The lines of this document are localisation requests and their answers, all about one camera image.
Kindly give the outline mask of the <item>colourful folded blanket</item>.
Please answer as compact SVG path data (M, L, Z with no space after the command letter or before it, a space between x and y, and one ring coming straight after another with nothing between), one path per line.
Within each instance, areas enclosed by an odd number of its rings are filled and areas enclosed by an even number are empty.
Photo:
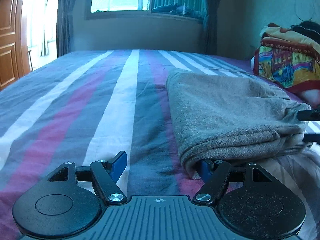
M260 36L252 60L254 74L296 95L319 92L319 43L275 23L269 23Z

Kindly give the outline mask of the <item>dark curtain right side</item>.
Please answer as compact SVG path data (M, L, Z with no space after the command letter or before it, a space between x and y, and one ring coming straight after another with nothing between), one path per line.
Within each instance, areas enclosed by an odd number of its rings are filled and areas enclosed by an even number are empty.
M204 0L205 16L202 24L202 52L207 55L217 53L217 11L221 0Z

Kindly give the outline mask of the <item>grey-brown pants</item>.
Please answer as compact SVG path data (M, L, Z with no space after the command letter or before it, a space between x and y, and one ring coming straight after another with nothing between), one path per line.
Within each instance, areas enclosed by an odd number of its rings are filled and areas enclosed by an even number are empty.
M309 106L275 85L176 69L165 87L178 158L193 179L198 178L195 164L203 159L240 163L308 147L303 141L307 124L297 113Z

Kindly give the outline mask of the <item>striped bed sheet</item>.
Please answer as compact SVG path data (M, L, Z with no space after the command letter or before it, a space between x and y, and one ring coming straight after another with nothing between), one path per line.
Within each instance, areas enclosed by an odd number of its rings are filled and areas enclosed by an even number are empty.
M117 186L127 202L107 207L80 239L246 239L211 207L193 203L204 182L178 158L165 87L176 69L274 85L241 61L134 49L73 52L3 90L1 239L31 239L18 229L13 205L60 165L88 166L121 151L127 166ZM299 239L319 239L319 145L307 143L297 154L226 162L254 162L278 179L305 205Z

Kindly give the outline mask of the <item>brown wooden door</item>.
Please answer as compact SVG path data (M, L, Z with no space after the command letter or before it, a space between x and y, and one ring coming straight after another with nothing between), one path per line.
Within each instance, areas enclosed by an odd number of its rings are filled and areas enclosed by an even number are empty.
M30 73L23 0L1 0L1 89Z

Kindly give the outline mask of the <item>small stool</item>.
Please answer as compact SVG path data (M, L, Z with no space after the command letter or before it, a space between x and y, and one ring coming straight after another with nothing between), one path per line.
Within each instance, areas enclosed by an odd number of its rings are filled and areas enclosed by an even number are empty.
M30 71L32 72L33 71L33 64L32 64L32 59L31 59L31 49L28 48L28 60L29 60L29 68L30 68Z

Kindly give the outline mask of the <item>dark blue curtain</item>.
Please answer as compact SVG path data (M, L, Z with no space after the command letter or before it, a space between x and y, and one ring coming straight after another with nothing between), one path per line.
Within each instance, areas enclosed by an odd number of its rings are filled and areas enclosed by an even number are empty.
M61 57L71 52L73 42L73 9L75 0L58 0L56 52Z

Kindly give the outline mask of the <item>black garment on blanket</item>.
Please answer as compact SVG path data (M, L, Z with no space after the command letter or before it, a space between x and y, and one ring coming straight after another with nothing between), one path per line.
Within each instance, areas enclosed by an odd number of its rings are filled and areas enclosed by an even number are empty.
M311 38L315 42L320 42L320 25L312 21L303 21L299 25L291 25L291 29L306 37Z

